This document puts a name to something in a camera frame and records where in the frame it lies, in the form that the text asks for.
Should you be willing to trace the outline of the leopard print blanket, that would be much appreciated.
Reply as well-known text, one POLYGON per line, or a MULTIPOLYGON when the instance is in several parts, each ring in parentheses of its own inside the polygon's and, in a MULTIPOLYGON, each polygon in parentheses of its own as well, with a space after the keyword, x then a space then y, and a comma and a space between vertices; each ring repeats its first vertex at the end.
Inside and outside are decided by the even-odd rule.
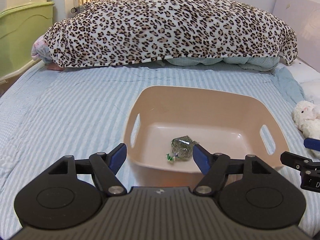
POLYGON ((62 68, 124 66, 178 57, 280 57, 297 37, 268 11, 231 0, 94 0, 44 34, 62 68))

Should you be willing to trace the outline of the pink floral pillow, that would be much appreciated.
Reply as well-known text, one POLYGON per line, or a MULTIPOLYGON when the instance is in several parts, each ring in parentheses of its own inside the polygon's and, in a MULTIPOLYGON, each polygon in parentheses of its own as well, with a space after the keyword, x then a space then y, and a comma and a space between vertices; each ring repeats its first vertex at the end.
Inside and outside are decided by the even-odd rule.
POLYGON ((35 60, 42 60, 44 63, 49 64, 53 61, 48 44, 44 40, 44 36, 40 36, 31 48, 31 58, 35 60))

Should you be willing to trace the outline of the pale pink headboard panel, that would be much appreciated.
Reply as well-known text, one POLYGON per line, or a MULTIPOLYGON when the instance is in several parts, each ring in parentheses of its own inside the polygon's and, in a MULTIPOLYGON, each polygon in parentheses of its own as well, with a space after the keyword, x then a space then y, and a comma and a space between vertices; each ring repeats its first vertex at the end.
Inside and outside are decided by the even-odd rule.
POLYGON ((298 58, 319 71, 319 3, 310 0, 276 0, 273 14, 296 33, 298 58))

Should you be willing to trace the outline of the teal folded quilt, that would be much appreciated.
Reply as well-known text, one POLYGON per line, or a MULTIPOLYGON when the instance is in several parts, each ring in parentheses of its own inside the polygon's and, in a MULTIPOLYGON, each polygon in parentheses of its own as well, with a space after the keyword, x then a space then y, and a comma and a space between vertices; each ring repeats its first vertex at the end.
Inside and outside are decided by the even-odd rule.
POLYGON ((242 69, 268 72, 276 68, 280 62, 280 57, 224 57, 224 58, 198 58, 198 57, 178 57, 167 59, 170 64, 184 67, 203 64, 205 66, 224 62, 226 64, 236 64, 242 69))

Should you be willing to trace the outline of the green foil candy wrapper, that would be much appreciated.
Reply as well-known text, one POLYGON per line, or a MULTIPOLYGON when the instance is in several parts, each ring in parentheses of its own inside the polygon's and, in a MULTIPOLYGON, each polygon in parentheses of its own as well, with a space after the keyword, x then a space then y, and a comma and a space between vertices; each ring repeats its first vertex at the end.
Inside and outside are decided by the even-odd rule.
POLYGON ((171 150, 167 154, 167 161, 170 163, 189 161, 193 156, 193 148, 197 144, 197 141, 187 135, 172 139, 171 150))

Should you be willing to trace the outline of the white plush toy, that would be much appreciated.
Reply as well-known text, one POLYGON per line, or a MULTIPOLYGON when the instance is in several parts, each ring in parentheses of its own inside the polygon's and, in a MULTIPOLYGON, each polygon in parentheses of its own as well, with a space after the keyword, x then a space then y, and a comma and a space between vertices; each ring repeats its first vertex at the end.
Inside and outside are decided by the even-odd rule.
POLYGON ((292 112, 292 119, 305 138, 319 140, 319 105, 300 101, 292 112))

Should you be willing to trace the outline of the beige plastic basket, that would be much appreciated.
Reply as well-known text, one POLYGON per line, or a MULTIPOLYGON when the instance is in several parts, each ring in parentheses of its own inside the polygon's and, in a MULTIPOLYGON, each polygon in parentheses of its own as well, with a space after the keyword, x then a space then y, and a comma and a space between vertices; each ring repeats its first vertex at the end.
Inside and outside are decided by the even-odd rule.
POLYGON ((123 141, 140 186, 189 186, 202 179, 194 161, 167 161, 171 141, 189 136, 210 153, 233 159, 257 155, 281 168, 289 149, 266 106, 245 95, 217 90, 152 86, 144 89, 129 114, 123 141))

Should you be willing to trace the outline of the light blue striped bedspread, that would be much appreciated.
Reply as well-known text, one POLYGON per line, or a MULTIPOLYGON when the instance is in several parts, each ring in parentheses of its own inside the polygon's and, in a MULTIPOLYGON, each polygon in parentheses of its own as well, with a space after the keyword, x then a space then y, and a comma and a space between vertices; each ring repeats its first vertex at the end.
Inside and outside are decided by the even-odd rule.
POLYGON ((86 159, 110 152, 123 138, 127 117, 147 87, 181 86, 243 94, 272 113, 291 152, 312 158, 292 121, 302 87, 285 66, 269 72, 233 64, 178 67, 156 63, 125 67, 71 68, 38 63, 1 97, 1 237, 21 228, 16 194, 63 155, 86 159))

